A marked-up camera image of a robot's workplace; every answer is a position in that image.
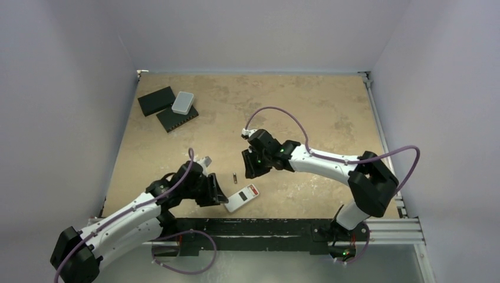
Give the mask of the white red remote control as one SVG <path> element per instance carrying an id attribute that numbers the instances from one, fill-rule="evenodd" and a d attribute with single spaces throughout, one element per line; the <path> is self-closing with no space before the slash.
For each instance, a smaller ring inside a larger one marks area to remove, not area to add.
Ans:
<path id="1" fill-rule="evenodd" d="M 234 213 L 260 195 L 255 185 L 249 184 L 228 197 L 224 206 L 229 213 Z"/>

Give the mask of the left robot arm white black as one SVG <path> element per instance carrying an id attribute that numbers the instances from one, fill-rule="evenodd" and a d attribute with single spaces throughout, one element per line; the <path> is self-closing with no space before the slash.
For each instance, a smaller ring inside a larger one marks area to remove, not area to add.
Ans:
<path id="1" fill-rule="evenodd" d="M 200 207 L 229 202 L 204 163 L 187 161 L 112 215 L 80 230 L 70 226 L 62 231 L 50 257 L 54 281 L 93 282 L 108 264 L 143 242 L 178 240 L 194 233 L 170 212 L 184 199 Z"/>

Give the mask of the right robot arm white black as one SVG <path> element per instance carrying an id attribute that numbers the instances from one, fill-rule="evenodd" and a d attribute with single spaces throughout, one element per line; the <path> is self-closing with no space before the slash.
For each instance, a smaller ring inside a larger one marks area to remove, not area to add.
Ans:
<path id="1" fill-rule="evenodd" d="M 339 240 L 347 239 L 364 220 L 384 216 L 399 185 L 390 169 L 370 151 L 341 156 L 308 149 L 298 141 L 280 143 L 264 129 L 243 129 L 241 136 L 249 143 L 242 152 L 247 179 L 275 169 L 311 173 L 349 187 L 353 201 L 339 209 L 331 224 L 331 232 Z"/>

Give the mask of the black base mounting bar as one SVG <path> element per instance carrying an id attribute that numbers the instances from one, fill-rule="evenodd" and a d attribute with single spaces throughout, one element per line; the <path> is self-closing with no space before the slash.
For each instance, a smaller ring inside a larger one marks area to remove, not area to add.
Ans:
<path id="1" fill-rule="evenodd" d="M 189 231 L 181 237 L 180 254 L 195 256 L 200 251 L 270 251 L 355 255 L 352 241 L 365 243 L 365 223 L 352 231 L 334 226 L 331 219 L 179 218 L 163 235 Z"/>

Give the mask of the black box with slots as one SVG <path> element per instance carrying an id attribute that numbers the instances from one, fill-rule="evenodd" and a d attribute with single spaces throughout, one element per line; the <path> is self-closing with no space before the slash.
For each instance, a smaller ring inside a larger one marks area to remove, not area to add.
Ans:
<path id="1" fill-rule="evenodd" d="M 174 113 L 172 108 L 167 108 L 156 114 L 156 117 L 166 132 L 170 133 L 174 129 L 196 118 L 198 115 L 199 113 L 194 107 L 191 107 L 186 115 Z"/>

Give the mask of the translucent grey plastic case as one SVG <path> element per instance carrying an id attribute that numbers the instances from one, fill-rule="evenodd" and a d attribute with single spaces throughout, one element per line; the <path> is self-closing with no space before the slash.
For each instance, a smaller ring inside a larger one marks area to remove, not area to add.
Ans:
<path id="1" fill-rule="evenodd" d="M 171 109 L 176 114 L 187 115 L 194 102 L 194 94 L 180 91 L 178 92 L 175 101 L 173 102 Z"/>

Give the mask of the black box upper left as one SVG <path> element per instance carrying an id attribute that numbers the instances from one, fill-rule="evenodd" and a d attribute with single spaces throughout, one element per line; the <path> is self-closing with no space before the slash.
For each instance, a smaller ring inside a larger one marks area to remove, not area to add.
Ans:
<path id="1" fill-rule="evenodd" d="M 137 100 L 143 115 L 147 117 L 167 109 L 174 103 L 175 99 L 172 88 L 168 86 L 139 97 Z"/>

